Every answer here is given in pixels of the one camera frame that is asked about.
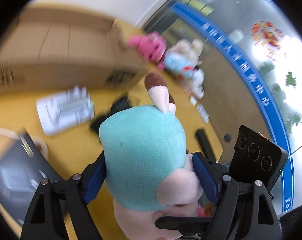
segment blue gripper pad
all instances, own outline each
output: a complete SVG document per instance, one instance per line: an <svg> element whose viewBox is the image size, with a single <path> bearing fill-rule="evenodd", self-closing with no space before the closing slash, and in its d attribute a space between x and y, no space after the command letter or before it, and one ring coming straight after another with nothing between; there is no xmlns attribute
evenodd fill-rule
<svg viewBox="0 0 302 240"><path fill-rule="evenodd" d="M103 181L106 178L106 174L106 161L103 156L98 166L93 171L92 176L87 182L86 191L83 196L83 200L86 204L89 204L90 201L94 200L97 197Z"/></svg>
<svg viewBox="0 0 302 240"><path fill-rule="evenodd" d="M200 180L201 186L204 190L204 193L207 197L207 199L210 202L213 202L214 204L217 204L219 202L218 197L218 188L216 183L214 182L212 176L202 163L200 157L197 154L194 154L192 157L193 162L193 168L195 174L198 176L198 179Z"/></svg>

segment table surface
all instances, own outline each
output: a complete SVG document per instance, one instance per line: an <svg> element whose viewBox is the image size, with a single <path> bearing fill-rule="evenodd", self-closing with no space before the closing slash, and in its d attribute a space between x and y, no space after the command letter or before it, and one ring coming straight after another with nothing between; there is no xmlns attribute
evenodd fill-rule
<svg viewBox="0 0 302 240"><path fill-rule="evenodd" d="M118 20L123 28L123 35L128 39L132 35L141 34L142 31L132 25ZM151 70L154 65L148 64ZM162 73L166 78L170 93L176 102L176 116L180 120L186 133L187 148L190 152L200 151L195 138L195 132L204 128L212 145L217 159L221 156L222 147L210 122L205 124L195 107L189 103L189 96L179 84L167 73ZM84 168L93 163L102 152L99 138L88 129L88 124L71 128L54 137L44 135L36 110L36 100L57 90L33 91L28 93L8 94L0 96L0 127L21 132L26 129L31 136L42 138L49 148L49 162L53 168L64 178L68 179L74 173L81 173ZM109 111L113 101L121 96L124 91L119 90L89 90L95 106L95 114ZM137 85L129 90L129 95L140 100L140 105L152 104L141 79ZM0 136L0 156L8 146L11 139ZM102 186L97 198L88 205L93 221L101 236L105 240L126 239L113 214L113 202L105 185ZM19 236L21 227L0 204L0 210L5 219ZM65 217L65 224L70 240L76 240L70 216Z"/></svg>

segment blue stripe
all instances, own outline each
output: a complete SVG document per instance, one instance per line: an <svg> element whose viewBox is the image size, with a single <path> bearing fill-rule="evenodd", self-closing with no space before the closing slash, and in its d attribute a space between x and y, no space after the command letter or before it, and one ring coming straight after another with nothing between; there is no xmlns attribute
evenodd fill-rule
<svg viewBox="0 0 302 240"><path fill-rule="evenodd" d="M255 98L273 141L290 155L290 144L282 116L278 111L269 88L244 52L236 44L233 44L219 27L190 6L177 2L171 10L207 37L225 58L228 59ZM290 158L282 172L282 212L291 210L293 206L293 169L293 159Z"/></svg>

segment screw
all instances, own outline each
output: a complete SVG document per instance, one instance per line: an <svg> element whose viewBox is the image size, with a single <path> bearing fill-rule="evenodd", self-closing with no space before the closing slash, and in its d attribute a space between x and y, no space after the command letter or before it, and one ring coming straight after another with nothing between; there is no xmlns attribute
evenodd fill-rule
<svg viewBox="0 0 302 240"><path fill-rule="evenodd" d="M42 184L42 185L46 185L46 184L48 184L48 182L49 182L49 179L43 179L43 180L41 181L41 184Z"/></svg>
<svg viewBox="0 0 302 240"><path fill-rule="evenodd" d="M224 175L224 176L223 176L223 180L229 182L229 181L232 180L232 178L231 178L231 176L229 176L229 175Z"/></svg>
<svg viewBox="0 0 302 240"><path fill-rule="evenodd" d="M263 185L263 182L261 182L260 180L256 180L255 181L255 185L258 186L258 187L260 187L260 186Z"/></svg>
<svg viewBox="0 0 302 240"><path fill-rule="evenodd" d="M72 176L72 179L73 180L79 180L79 179L81 179L81 174L74 174L73 176Z"/></svg>

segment light blue plush clothing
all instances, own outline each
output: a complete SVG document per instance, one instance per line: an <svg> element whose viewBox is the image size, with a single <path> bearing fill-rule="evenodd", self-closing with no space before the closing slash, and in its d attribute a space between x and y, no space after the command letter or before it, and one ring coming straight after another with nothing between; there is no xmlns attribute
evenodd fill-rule
<svg viewBox="0 0 302 240"><path fill-rule="evenodd" d="M179 120L156 106L136 106L118 112L100 126L112 197L123 207L156 211L156 189L175 169L183 168L186 137Z"/></svg>
<svg viewBox="0 0 302 240"><path fill-rule="evenodd" d="M170 71L175 77L181 75L184 79L190 79L194 75L194 64L178 53L167 53L163 63L165 65L165 69ZM187 66L192 67L192 69L186 71L183 70L183 68Z"/></svg>

